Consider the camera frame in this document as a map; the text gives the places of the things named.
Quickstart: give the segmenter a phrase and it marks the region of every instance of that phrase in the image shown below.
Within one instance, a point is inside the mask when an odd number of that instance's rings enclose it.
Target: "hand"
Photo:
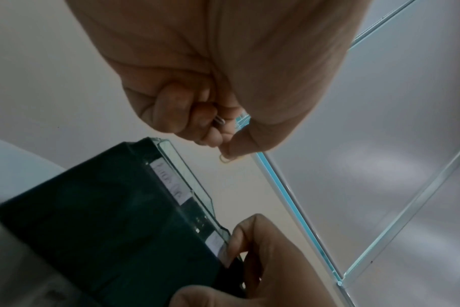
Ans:
[[[244,251],[248,251],[244,261],[247,299],[189,286],[173,296],[169,307],[336,306],[301,251],[262,215],[235,228],[228,255],[236,257]]]
[[[228,158],[273,148],[305,118],[370,2],[67,0],[144,122]],[[242,107],[252,119],[234,136]]]

